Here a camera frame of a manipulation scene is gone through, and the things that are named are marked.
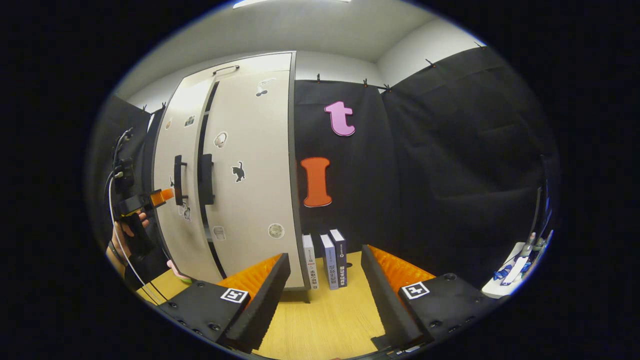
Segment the ceiling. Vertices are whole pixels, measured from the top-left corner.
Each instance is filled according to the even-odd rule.
[[[234,54],[317,51],[377,62],[435,15],[400,0],[270,0],[232,9],[231,1],[169,38],[118,85],[127,99],[163,76]]]

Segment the wooden floor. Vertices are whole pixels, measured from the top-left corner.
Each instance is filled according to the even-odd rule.
[[[347,254],[347,262],[353,264],[347,270],[348,285],[337,290],[329,290],[326,272],[321,271],[323,260],[317,259],[321,287],[285,291],[260,349],[253,353],[282,360],[330,360],[375,352],[371,338],[385,330],[360,266],[361,255]],[[171,271],[153,283],[168,299],[188,287]],[[149,299],[142,290],[138,293]]]

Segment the gray book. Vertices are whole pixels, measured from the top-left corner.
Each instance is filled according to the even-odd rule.
[[[329,280],[329,289],[336,290],[338,288],[338,271],[335,266],[335,246],[327,234],[320,235],[320,239],[324,245],[324,268],[326,269],[326,278]]]
[[[338,229],[331,230],[335,246],[335,266],[338,268],[338,287],[347,286],[347,241]]]
[[[307,263],[307,273],[309,275],[311,290],[316,290],[319,285],[316,269],[316,252],[314,252],[314,242],[311,240],[311,235],[302,236],[302,245],[305,249],[305,261]]]

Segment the black handle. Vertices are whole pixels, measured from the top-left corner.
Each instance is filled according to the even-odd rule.
[[[182,206],[183,199],[188,199],[187,195],[182,194],[182,166],[187,166],[187,163],[182,162],[182,155],[176,155],[173,162],[173,190],[175,192],[175,204]]]
[[[198,176],[198,194],[204,205],[213,205],[216,198],[213,195],[213,160],[211,154],[203,154],[200,157],[200,176]]]
[[[134,236],[131,237],[126,231],[123,231],[125,239],[127,240],[127,246],[129,246],[129,250],[131,251],[131,256],[139,259],[147,255],[151,249],[153,249],[153,243],[148,237],[142,221],[140,221],[140,216],[134,213],[133,215],[124,217],[121,221],[127,224],[134,234]]]
[[[237,69],[240,69],[240,65],[233,65],[233,66],[223,67],[222,69],[218,69],[218,70],[214,71],[214,72],[213,72],[213,74],[215,75],[215,74],[217,74],[217,73],[218,73],[218,71],[220,71],[220,70],[231,69],[232,67],[235,67],[235,68],[236,68],[236,70],[237,70]]]

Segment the orange object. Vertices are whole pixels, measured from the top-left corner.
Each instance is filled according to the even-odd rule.
[[[387,277],[389,285],[391,285],[391,288],[399,299],[400,296],[398,295],[398,291],[403,286],[431,280],[435,277],[423,269],[407,263],[405,260],[402,260],[397,256],[393,256],[388,252],[382,251],[371,245],[367,246],[378,261],[382,271],[385,273],[385,277]]]
[[[282,254],[278,254],[261,263],[257,263],[250,268],[246,268],[243,271],[220,281],[218,285],[226,288],[248,291],[249,295],[251,295],[251,299],[249,299],[249,302],[247,303],[247,306],[249,306],[251,301],[254,300],[255,294],[258,293],[258,290],[262,287],[267,276],[271,273],[271,269],[276,265],[278,259],[280,259],[280,256],[282,256]]]
[[[314,208],[331,204],[331,197],[326,193],[326,168],[330,164],[329,159],[308,158],[302,160],[300,164],[307,171],[305,206]]]
[[[173,190],[171,190],[171,188],[164,189],[161,192],[153,193],[150,196],[151,203],[154,205],[154,207],[158,206],[159,204],[162,204],[163,202],[166,202],[172,197],[173,197]]]

